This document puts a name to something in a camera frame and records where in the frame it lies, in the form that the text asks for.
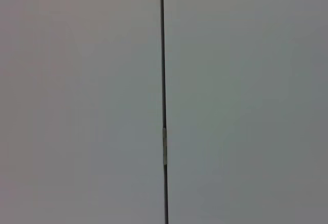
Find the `gray wall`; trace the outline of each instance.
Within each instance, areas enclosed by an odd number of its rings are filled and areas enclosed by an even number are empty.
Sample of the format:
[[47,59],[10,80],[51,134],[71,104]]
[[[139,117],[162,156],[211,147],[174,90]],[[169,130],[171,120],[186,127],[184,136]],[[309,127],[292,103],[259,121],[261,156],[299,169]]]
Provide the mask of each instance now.
[[328,223],[328,0],[165,0],[170,224]]
[[0,0],[0,223],[163,223],[159,0]]

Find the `gray surface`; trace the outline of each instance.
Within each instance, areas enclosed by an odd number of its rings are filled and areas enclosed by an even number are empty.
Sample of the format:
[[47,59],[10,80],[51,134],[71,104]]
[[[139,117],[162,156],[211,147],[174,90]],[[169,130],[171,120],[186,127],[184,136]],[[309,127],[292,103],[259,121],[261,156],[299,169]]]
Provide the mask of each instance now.
[[165,0],[170,224],[328,223],[328,0]]
[[0,223],[163,223],[159,0],[0,14]]

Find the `vertical joint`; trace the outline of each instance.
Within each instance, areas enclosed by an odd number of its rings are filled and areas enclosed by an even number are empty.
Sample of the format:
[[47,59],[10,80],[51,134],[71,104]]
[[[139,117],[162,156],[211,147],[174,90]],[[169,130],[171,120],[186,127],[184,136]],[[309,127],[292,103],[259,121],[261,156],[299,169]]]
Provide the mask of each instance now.
[[166,128],[163,128],[163,164],[168,164],[168,139]]

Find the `white wall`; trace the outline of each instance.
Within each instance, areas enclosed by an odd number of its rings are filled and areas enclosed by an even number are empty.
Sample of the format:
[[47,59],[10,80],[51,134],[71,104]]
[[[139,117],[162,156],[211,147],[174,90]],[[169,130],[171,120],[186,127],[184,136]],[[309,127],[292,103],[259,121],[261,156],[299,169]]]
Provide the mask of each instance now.
[[0,222],[163,223],[159,0],[0,0]]
[[165,0],[170,224],[328,223],[328,0]]

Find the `vertical gap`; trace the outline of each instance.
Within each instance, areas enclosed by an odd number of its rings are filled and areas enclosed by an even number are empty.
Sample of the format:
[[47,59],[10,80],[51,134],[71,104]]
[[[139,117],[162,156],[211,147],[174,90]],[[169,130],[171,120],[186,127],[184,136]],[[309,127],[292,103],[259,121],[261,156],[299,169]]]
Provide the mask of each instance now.
[[[162,68],[162,111],[163,128],[166,124],[166,78],[165,78],[165,31],[164,31],[164,0],[160,0],[160,31],[161,31],[161,68]],[[165,199],[165,224],[169,224],[168,201],[168,166],[164,165],[164,199]]]

